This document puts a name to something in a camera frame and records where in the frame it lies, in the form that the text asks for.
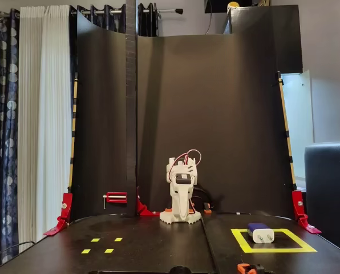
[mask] red bracket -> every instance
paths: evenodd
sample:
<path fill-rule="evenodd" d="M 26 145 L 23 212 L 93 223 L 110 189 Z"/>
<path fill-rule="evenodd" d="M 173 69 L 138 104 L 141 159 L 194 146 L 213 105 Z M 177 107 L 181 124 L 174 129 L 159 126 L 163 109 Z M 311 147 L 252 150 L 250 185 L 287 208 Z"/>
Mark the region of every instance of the red bracket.
<path fill-rule="evenodd" d="M 160 216 L 160 213 L 148 210 L 147 205 L 141 203 L 139 196 L 137 196 L 137 213 L 140 216 Z"/>
<path fill-rule="evenodd" d="M 58 224 L 44 233 L 47 236 L 54 236 L 61 230 L 65 229 L 70 222 L 70 212 L 72 203 L 72 193 L 64 193 L 61 205 L 61 216 L 57 218 Z"/>
<path fill-rule="evenodd" d="M 305 214 L 305 210 L 303 208 L 302 191 L 292 191 L 292 199 L 294 206 L 294 216 L 296 217 L 296 221 L 298 221 L 298 224 L 312 234 L 321 233 L 320 230 L 308 223 L 308 215 Z"/>

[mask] white charger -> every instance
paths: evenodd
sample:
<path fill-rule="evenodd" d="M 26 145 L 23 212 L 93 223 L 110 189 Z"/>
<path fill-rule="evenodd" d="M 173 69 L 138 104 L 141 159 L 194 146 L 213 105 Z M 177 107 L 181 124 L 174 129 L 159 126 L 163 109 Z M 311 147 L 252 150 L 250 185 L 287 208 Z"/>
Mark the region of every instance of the white charger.
<path fill-rule="evenodd" d="M 263 223 L 248 224 L 248 234 L 257 244 L 274 242 L 274 231 Z"/>

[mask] vertical wooden strip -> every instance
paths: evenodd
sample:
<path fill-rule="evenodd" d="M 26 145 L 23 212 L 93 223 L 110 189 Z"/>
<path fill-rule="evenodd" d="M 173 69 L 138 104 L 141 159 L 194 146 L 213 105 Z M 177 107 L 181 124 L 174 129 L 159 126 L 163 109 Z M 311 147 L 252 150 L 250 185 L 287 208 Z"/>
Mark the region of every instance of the vertical wooden strip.
<path fill-rule="evenodd" d="M 72 115 L 72 135 L 71 138 L 71 164 L 70 164 L 70 177 L 68 181 L 68 187 L 71 188 L 72 185 L 72 169 L 74 168 L 74 147 L 75 147 L 75 127 L 76 127 L 76 97 L 78 96 L 78 79 L 75 78 L 74 81 L 74 105 L 73 105 L 73 115 Z"/>
<path fill-rule="evenodd" d="M 285 124 L 285 132 L 288 132 L 288 121 L 287 121 L 287 117 L 286 117 L 286 110 L 285 110 L 285 102 L 284 102 L 284 93 L 283 93 L 283 82 L 282 82 L 282 78 L 280 75 L 280 72 L 278 72 L 278 81 L 279 81 L 279 89 L 280 89 L 280 97 L 282 99 L 282 106 L 283 106 L 283 115 L 284 115 L 284 124 Z M 288 135 L 288 137 L 286 138 L 287 143 L 288 143 L 288 152 L 289 152 L 289 156 L 292 156 L 292 146 L 290 145 L 290 137 Z M 294 186 L 296 185 L 296 178 L 294 176 L 294 167 L 293 167 L 293 163 L 290 163 L 290 169 L 292 172 L 292 181 Z"/>

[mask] red wire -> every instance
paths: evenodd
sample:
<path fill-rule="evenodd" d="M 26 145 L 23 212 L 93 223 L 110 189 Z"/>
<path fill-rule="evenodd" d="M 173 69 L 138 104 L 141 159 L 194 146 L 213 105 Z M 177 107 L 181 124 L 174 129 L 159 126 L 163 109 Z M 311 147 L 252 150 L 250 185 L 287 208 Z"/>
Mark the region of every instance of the red wire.
<path fill-rule="evenodd" d="M 169 171 L 169 180 L 170 180 L 170 182 L 171 182 L 170 173 L 171 173 L 171 170 L 172 170 L 172 168 L 174 167 L 175 163 L 176 163 L 181 157 L 185 156 L 184 164 L 188 164 L 188 159 L 189 159 L 189 155 L 188 155 L 188 154 L 189 154 L 191 151 L 196 151 L 196 152 L 199 153 L 199 156 L 200 156 L 199 162 L 196 163 L 196 166 L 198 166 L 198 164 L 199 164 L 200 161 L 202 160 L 202 154 L 201 154 L 198 150 L 189 150 L 188 152 L 181 154 L 178 158 L 175 159 L 175 161 L 173 162 L 173 164 L 172 164 L 172 166 L 171 166 L 171 168 L 170 168 L 170 171 Z"/>
<path fill-rule="evenodd" d="M 169 180 L 170 180 L 170 182 L 171 182 L 170 173 L 171 173 L 172 168 L 174 167 L 175 163 L 176 163 L 181 157 L 183 157 L 183 156 L 186 155 L 186 154 L 188 154 L 188 153 L 186 152 L 186 153 L 181 154 L 181 155 L 180 155 L 178 158 L 176 158 L 175 161 L 172 163 L 172 166 L 171 166 L 170 171 L 169 171 Z"/>
<path fill-rule="evenodd" d="M 192 198 L 190 198 L 189 201 L 191 201 L 191 206 L 192 206 L 192 208 L 193 208 L 193 213 L 192 213 L 192 214 L 195 214 L 195 208 L 194 208 L 193 203 L 192 203 Z"/>

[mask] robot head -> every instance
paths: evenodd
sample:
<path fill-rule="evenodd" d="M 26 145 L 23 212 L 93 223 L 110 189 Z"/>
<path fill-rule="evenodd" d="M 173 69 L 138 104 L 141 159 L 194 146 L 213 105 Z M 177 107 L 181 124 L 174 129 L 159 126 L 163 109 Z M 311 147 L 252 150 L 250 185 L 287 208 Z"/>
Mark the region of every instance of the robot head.
<path fill-rule="evenodd" d="M 185 220 L 189 213 L 189 199 L 193 195 L 195 177 L 186 173 L 174 174 L 170 183 L 170 195 L 175 203 L 179 205 L 178 213 L 182 220 Z"/>

